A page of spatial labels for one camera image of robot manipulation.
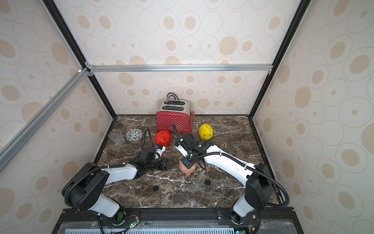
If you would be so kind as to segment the red polka dot toaster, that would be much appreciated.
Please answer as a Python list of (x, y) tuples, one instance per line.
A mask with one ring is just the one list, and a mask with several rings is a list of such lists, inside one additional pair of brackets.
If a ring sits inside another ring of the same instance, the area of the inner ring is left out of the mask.
[(155, 117), (158, 131), (173, 132), (174, 123), (178, 133), (192, 132), (194, 112), (191, 103), (186, 100), (162, 100)]

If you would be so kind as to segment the clear plastic cup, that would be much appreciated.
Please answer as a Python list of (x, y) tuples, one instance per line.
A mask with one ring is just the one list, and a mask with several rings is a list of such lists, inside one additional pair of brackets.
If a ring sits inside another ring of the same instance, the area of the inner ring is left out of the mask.
[(109, 133), (109, 139), (112, 140), (116, 146), (120, 146), (124, 143), (124, 136), (119, 129), (113, 129)]

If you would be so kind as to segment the aluminium rail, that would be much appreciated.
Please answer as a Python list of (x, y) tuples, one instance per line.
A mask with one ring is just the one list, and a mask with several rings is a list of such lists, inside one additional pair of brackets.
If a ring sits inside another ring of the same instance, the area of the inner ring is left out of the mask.
[(71, 78), (40, 111), (18, 132), (1, 151), (1, 171), (11, 162), (14, 156), (24, 147), (36, 131), (58, 109), (81, 80), (88, 76), (88, 69), (82, 68)]
[(206, 65), (89, 65), (92, 72), (211, 72), (271, 71), (271, 64), (206, 64)]

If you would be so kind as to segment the aluminium rail left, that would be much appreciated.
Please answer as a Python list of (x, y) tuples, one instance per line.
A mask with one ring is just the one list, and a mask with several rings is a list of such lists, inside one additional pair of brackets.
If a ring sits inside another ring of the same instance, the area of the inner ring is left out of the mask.
[(14, 156), (24, 147), (36, 131), (58, 109), (81, 80), (88, 76), (88, 69), (82, 68), (71, 78), (40, 111), (18, 132), (1, 151), (1, 171), (11, 162)]

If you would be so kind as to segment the pink piggy bank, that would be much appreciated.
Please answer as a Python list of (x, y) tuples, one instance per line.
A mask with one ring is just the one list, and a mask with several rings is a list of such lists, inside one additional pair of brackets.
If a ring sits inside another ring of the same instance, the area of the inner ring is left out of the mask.
[(182, 157), (180, 158), (179, 160), (179, 168), (181, 170), (182, 173), (186, 174), (186, 175), (190, 175), (192, 174), (195, 170), (196, 170), (196, 165), (193, 165), (191, 168), (187, 168), (181, 161)]

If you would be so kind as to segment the yellow piggy bank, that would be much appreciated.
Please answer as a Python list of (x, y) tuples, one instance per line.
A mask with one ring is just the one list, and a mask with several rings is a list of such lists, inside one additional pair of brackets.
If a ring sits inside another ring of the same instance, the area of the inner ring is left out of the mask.
[(210, 140), (213, 137), (213, 129), (210, 125), (208, 124), (203, 124), (199, 128), (199, 136), (201, 140)]

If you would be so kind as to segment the patterned ceramic bowl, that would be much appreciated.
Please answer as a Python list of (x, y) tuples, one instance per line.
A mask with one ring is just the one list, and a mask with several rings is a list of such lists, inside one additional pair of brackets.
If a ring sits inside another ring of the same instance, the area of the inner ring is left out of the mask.
[(135, 143), (141, 140), (143, 131), (139, 128), (132, 128), (126, 133), (126, 140)]

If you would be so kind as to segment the red piggy bank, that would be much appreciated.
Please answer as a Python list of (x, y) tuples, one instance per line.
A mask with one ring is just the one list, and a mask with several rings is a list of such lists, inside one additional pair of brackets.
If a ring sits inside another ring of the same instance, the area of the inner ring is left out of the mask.
[(161, 130), (155, 134), (154, 141), (156, 145), (167, 147), (171, 141), (171, 135), (168, 130)]

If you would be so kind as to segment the aluminium rail back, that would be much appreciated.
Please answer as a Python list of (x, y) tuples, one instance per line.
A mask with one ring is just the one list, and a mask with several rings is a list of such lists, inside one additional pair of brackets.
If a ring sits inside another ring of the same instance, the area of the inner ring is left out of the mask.
[(211, 72), (271, 71), (271, 64), (206, 64), (206, 65), (89, 65), (92, 72)]

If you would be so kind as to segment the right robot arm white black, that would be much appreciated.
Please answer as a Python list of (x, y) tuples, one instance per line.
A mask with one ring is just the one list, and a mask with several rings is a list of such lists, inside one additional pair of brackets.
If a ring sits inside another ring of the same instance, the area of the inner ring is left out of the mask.
[(235, 202), (229, 215), (234, 224), (242, 224), (248, 213), (263, 211), (267, 205), (289, 205), (287, 191), (271, 176), (265, 164), (255, 165), (240, 160), (208, 140), (198, 142), (191, 134), (179, 137), (174, 145), (182, 154), (180, 162), (186, 168), (190, 169), (199, 161), (204, 161), (222, 169), (243, 184), (244, 195)]

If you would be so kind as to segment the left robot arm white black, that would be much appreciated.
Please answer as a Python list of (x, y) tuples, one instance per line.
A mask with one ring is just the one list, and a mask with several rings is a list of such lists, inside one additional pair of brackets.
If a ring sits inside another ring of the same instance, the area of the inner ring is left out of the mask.
[(161, 144), (143, 148), (133, 161), (123, 165), (85, 164), (63, 188), (61, 194), (65, 204), (79, 211), (99, 213), (112, 218), (115, 223), (121, 223), (125, 211), (119, 203), (102, 195), (104, 187), (123, 180), (138, 179), (149, 171), (167, 170), (168, 160), (162, 158), (165, 150), (166, 147)]

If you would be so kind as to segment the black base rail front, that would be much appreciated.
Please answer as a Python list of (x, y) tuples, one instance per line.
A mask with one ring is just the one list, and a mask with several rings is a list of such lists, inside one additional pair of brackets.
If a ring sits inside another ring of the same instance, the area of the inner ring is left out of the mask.
[(229, 208), (126, 209), (115, 226), (102, 215), (65, 209), (54, 234), (302, 234), (293, 208), (266, 208), (250, 212), (235, 224)]

